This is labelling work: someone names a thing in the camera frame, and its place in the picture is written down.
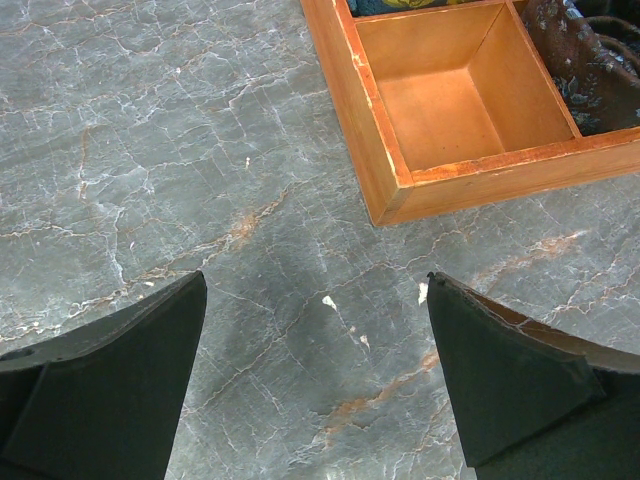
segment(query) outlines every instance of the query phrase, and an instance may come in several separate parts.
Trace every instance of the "fabric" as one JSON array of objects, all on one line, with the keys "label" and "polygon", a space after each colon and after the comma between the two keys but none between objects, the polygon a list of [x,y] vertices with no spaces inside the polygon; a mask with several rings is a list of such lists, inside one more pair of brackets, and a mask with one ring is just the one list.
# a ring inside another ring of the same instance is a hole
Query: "fabric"
[{"label": "fabric", "polygon": [[354,15],[380,15],[425,7],[457,5],[474,0],[347,0]]},{"label": "fabric", "polygon": [[583,135],[640,125],[640,0],[531,0],[522,19]]}]

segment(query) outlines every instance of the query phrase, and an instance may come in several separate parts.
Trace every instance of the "black plastic part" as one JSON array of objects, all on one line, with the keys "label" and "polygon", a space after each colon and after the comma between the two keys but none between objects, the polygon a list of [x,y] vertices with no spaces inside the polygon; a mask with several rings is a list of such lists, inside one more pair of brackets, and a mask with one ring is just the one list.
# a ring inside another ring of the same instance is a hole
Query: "black plastic part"
[{"label": "black plastic part", "polygon": [[479,480],[640,479],[640,357],[430,276],[429,315]]},{"label": "black plastic part", "polygon": [[195,272],[0,357],[0,479],[164,479],[206,292]]}]

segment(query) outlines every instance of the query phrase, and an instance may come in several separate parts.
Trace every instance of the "wooden tray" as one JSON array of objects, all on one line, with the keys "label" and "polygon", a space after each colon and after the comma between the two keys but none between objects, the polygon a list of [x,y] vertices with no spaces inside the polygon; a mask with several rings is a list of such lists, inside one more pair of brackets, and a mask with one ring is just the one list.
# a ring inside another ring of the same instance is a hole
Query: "wooden tray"
[{"label": "wooden tray", "polygon": [[360,18],[301,2],[375,225],[640,170],[640,127],[580,135],[524,1]]}]

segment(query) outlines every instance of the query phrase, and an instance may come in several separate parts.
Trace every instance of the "empty compartment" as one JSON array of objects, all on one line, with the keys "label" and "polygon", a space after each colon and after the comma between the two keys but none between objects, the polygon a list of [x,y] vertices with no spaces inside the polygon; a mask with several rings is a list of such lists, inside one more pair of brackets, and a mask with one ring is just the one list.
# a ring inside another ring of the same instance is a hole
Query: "empty compartment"
[{"label": "empty compartment", "polygon": [[512,8],[483,2],[357,22],[409,170],[579,136]]}]

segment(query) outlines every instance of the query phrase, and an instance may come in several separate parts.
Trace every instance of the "marble countertop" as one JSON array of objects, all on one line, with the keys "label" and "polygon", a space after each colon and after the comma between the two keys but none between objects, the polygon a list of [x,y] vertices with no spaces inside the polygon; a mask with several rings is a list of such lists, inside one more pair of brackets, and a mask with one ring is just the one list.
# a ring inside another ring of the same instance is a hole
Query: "marble countertop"
[{"label": "marble countertop", "polygon": [[640,353],[640,177],[374,228],[297,0],[0,0],[0,353],[199,268],[168,480],[459,479],[442,270]]}]

